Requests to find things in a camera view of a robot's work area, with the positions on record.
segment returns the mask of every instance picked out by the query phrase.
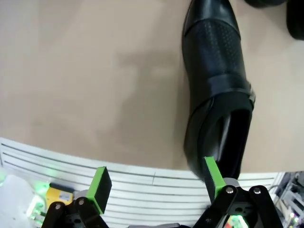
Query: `perforated leather pattern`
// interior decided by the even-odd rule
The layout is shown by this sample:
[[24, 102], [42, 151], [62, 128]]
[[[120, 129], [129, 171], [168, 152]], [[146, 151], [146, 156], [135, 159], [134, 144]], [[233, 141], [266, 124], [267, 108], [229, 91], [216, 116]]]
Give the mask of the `perforated leather pattern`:
[[184, 42], [185, 56], [187, 52], [195, 56], [195, 61], [185, 58], [189, 75], [204, 75], [203, 78], [219, 74], [245, 76], [240, 37], [229, 24], [219, 20], [200, 21], [189, 30]]

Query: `green gripper pad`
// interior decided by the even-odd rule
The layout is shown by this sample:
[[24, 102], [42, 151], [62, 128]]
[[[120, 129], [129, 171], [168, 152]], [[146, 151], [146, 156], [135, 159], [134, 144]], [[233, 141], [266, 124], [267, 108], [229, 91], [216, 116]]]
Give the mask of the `green gripper pad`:
[[203, 172], [205, 174], [205, 184], [210, 197], [210, 201], [213, 202], [218, 192], [226, 186], [219, 168], [213, 157], [204, 157], [202, 163]]
[[96, 206], [102, 215], [108, 202], [112, 182], [106, 167], [97, 168], [86, 197]]

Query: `black leather shoe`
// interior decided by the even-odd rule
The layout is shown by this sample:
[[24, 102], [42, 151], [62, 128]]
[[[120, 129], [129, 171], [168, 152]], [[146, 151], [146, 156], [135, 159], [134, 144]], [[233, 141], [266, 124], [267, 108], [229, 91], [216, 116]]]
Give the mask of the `black leather shoe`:
[[299, 40], [304, 40], [304, 1], [289, 0], [287, 3], [287, 28], [290, 35]]
[[204, 180], [202, 159], [214, 156], [223, 177], [238, 178], [254, 96], [228, 0], [192, 0], [182, 53], [190, 86], [184, 142], [188, 164]]
[[255, 8], [265, 8], [270, 6], [278, 6], [287, 0], [245, 0], [250, 6]]

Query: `white vent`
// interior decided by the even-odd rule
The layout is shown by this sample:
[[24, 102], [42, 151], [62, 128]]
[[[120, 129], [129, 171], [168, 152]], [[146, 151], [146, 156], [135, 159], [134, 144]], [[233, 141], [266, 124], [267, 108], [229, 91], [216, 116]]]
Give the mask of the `white vent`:
[[[111, 228], [181, 223], [193, 226], [210, 204], [206, 186], [190, 171], [153, 169], [78, 158], [1, 140], [2, 166], [75, 190], [88, 189], [95, 170], [107, 166], [112, 190], [103, 219]], [[277, 185], [282, 173], [241, 174], [240, 185]]]

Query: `white slatted panel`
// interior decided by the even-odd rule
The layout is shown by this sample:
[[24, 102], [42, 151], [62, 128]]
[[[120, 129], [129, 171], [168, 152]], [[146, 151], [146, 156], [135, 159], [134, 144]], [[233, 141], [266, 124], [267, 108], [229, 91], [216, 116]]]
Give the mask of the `white slatted panel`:
[[[190, 171], [128, 166], [59, 154], [1, 139], [4, 168], [85, 190], [97, 167], [107, 166], [112, 190], [103, 219], [112, 228], [181, 223], [193, 225], [210, 204], [206, 186]], [[280, 173], [241, 174], [240, 185], [267, 188]]]

